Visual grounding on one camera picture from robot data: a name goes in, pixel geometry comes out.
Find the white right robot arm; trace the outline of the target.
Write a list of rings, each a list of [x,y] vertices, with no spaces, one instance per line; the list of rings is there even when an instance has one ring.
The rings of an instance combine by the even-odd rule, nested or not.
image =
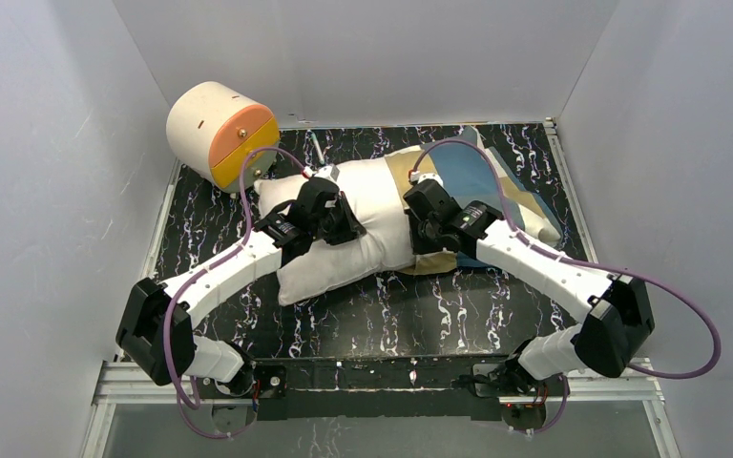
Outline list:
[[[576,265],[478,200],[460,206],[433,178],[403,199],[417,254],[464,254],[524,281],[567,311],[575,325],[521,344],[505,361],[510,381],[533,384],[580,369],[616,378],[655,328],[643,281]]]

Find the white pillow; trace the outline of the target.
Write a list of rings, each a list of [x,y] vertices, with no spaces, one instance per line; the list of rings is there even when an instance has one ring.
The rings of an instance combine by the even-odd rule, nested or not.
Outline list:
[[[365,229],[357,238],[337,245],[317,239],[307,253],[279,269],[278,301],[282,306],[414,262],[408,216],[387,161],[383,158],[352,160],[337,168],[339,175],[335,181],[294,175],[254,183],[258,208],[263,215],[285,201],[298,200],[313,188],[342,191],[355,219]]]

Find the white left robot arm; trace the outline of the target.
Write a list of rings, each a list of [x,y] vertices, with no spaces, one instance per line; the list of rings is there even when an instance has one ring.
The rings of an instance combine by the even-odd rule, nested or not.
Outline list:
[[[251,359],[235,344],[195,335],[195,326],[250,283],[306,255],[313,243],[339,245],[366,232],[346,193],[323,177],[306,179],[295,198],[248,220],[246,229],[241,241],[188,272],[132,287],[115,340],[156,385],[184,376],[224,384],[240,378]]]

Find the blue beige white pillowcase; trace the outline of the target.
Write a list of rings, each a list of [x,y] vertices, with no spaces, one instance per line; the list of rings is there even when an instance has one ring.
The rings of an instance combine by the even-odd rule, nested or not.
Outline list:
[[[481,159],[471,147],[449,143],[435,148],[421,162],[418,170],[422,173],[436,173],[443,180],[443,187],[450,196],[455,198],[461,207],[474,200],[489,204],[501,210],[499,195],[495,185],[494,174],[501,178],[501,184],[506,205],[517,227],[524,230],[529,236],[557,248],[562,240],[562,229],[552,210],[549,210],[543,198],[534,192],[525,190],[524,186],[513,176],[510,167],[503,161],[494,147],[484,146],[478,130],[466,127],[455,138],[483,148],[484,155],[490,160],[495,170]],[[395,151],[384,159],[392,173],[398,196],[404,209],[408,208],[402,197],[410,189],[408,172],[424,150],[428,150],[433,143],[419,144]],[[456,268],[484,268],[488,267],[478,260],[474,260],[463,253],[443,251],[426,255],[415,255],[413,262],[399,272],[412,275],[433,275],[448,273]]]

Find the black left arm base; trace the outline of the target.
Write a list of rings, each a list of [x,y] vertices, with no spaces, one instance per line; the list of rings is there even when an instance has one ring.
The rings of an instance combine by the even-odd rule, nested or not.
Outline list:
[[[262,401],[282,399],[287,390],[287,367],[280,363],[246,363],[228,383],[195,376],[198,394],[208,402],[217,432],[231,435],[257,421]]]

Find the aluminium table frame rail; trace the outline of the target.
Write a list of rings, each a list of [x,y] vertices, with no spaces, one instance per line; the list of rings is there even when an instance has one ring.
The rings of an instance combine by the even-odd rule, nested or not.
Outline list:
[[[264,278],[202,325],[247,344],[263,363],[257,412],[211,381],[191,416],[231,441],[200,438],[179,418],[170,386],[123,356],[103,366],[86,457],[675,457],[657,380],[574,372],[538,401],[476,398],[450,383],[496,364],[569,317],[496,271],[435,277],[387,273],[282,308]]]

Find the round cream drawer cabinet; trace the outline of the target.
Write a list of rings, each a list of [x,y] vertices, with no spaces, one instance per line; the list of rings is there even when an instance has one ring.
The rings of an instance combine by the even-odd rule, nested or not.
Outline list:
[[[216,81],[199,83],[171,107],[166,137],[184,165],[222,191],[253,185],[275,162],[266,146],[280,140],[278,121],[265,105]]]

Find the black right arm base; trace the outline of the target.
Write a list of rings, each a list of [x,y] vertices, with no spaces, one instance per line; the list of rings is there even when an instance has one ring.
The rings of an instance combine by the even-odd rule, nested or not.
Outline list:
[[[502,360],[481,360],[451,380],[479,399],[494,398],[501,406],[501,421],[511,433],[533,437],[554,427],[568,405],[568,377],[553,375],[536,380],[523,369]]]

